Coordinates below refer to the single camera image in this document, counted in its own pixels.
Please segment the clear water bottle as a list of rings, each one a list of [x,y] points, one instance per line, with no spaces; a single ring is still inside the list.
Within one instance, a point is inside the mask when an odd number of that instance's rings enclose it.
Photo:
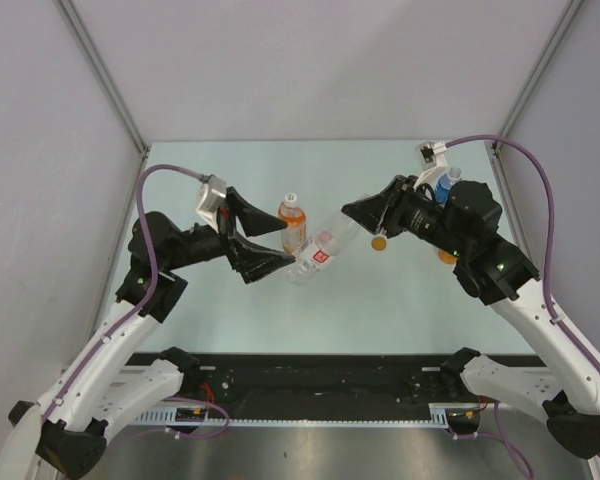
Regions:
[[[362,227],[341,211],[336,211],[294,253],[295,262],[286,273],[294,285],[308,283],[325,270],[359,235]]]

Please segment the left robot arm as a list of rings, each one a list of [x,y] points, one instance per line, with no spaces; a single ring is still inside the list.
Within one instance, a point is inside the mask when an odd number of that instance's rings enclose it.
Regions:
[[[68,479],[81,479],[141,413],[170,396],[187,400],[199,392],[204,379],[199,361],[176,347],[120,390],[111,386],[180,300],[187,282],[175,270],[224,258],[252,283],[294,258],[253,243],[253,237],[287,224],[232,187],[201,188],[197,212],[205,222],[188,230],[161,212],[138,213],[128,245],[130,269],[101,326],[49,391],[11,409],[13,430],[0,454],[0,479],[26,478],[35,458]]]

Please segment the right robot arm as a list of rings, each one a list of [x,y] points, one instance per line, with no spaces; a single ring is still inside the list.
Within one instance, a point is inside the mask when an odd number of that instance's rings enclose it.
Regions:
[[[552,437],[581,459],[600,454],[600,354],[553,300],[540,273],[497,232],[502,207],[484,183],[461,181],[444,205],[427,198],[415,177],[396,176],[380,193],[348,203],[342,213],[387,238],[411,233],[456,256],[463,290],[504,318],[550,372],[543,380],[463,348],[443,366],[443,393],[501,401],[545,424]]]

